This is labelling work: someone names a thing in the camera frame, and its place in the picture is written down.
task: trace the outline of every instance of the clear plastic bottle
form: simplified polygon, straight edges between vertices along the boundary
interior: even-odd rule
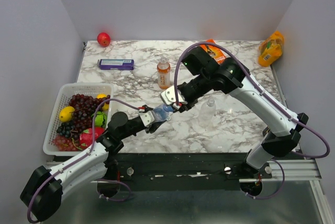
[[[171,66],[166,57],[161,57],[161,60],[157,64],[158,86],[161,89],[167,89],[170,87],[170,70]]]
[[[198,124],[201,127],[206,128],[211,119],[213,118],[216,110],[216,105],[215,105],[215,100],[213,98],[209,98],[208,101],[204,102],[201,105],[200,111],[199,111],[199,116],[198,116]]]
[[[170,105],[161,104],[153,109],[153,112],[155,122],[163,122],[170,119],[170,113],[173,112],[173,108]]]

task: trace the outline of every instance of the marble surface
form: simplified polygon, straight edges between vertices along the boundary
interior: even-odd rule
[[[78,82],[105,82],[113,84],[114,97],[135,106],[147,104],[155,107],[162,103],[157,85],[157,63],[166,56],[174,67],[182,51],[195,41],[115,41],[102,48],[96,41],[87,43]],[[275,98],[280,99],[270,68],[257,64],[259,41],[216,41],[230,50]],[[102,71],[98,59],[134,59],[133,71]],[[181,67],[178,83],[187,82],[193,76]],[[212,96],[216,113],[210,125],[204,129],[197,124],[199,109]],[[114,102],[113,111],[126,111],[129,118],[137,113]],[[137,137],[124,140],[121,152],[248,152],[262,140],[265,123],[244,104],[221,92],[210,92],[190,111],[172,115],[155,133],[144,131]]]

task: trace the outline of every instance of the white basket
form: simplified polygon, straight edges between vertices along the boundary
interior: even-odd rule
[[[104,83],[74,83],[65,84],[61,87],[58,92],[58,96],[53,107],[50,122],[48,125],[47,135],[44,139],[43,151],[48,155],[56,156],[75,156],[80,152],[61,152],[52,143],[52,140],[57,136],[57,128],[61,125],[59,120],[59,112],[66,106],[68,106],[70,98],[75,94],[84,94],[87,96],[96,97],[98,94],[103,93],[110,95],[112,98],[114,95],[113,86],[111,84]],[[107,123],[111,118],[111,106],[112,102],[109,103],[109,109],[107,114]]]

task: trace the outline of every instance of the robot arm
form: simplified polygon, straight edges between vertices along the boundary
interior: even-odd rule
[[[287,119],[264,98],[263,94],[268,94],[292,118],[306,124],[308,117],[305,114],[297,115],[288,110],[264,89],[261,93],[257,91],[233,59],[227,58],[219,65],[205,50],[197,47],[189,51],[182,62],[196,77],[190,82],[178,86],[180,104],[176,104],[174,87],[161,93],[162,101],[170,109],[173,106],[174,113],[182,113],[191,109],[200,97],[213,89],[238,99],[269,126],[268,134],[256,148],[248,153],[242,165],[249,174],[257,173],[273,156],[285,156],[297,146],[300,140],[299,132],[302,128]],[[251,78],[261,87],[253,76]],[[48,219],[56,212],[62,200],[72,191],[81,185],[103,177],[107,171],[108,157],[117,154],[122,149],[123,139],[143,130],[153,133],[164,123],[164,120],[157,121],[153,108],[143,107],[144,111],[140,112],[138,117],[130,120],[123,112],[115,113],[108,128],[97,139],[91,152],[83,151],[49,170],[41,166],[33,172],[20,198],[28,206],[38,188],[48,180],[32,204],[31,210],[39,221]],[[72,163],[74,163],[73,166],[64,169]]]

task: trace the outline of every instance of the red fruit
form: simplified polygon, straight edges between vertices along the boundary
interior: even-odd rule
[[[95,139],[97,139],[103,132],[105,131],[104,128],[101,127],[95,127]],[[82,134],[80,134],[80,145],[79,147],[81,149],[86,149],[92,144],[92,128],[86,129],[83,131]]]
[[[107,33],[102,32],[98,35],[97,41],[102,47],[107,47],[110,44],[110,37]]]

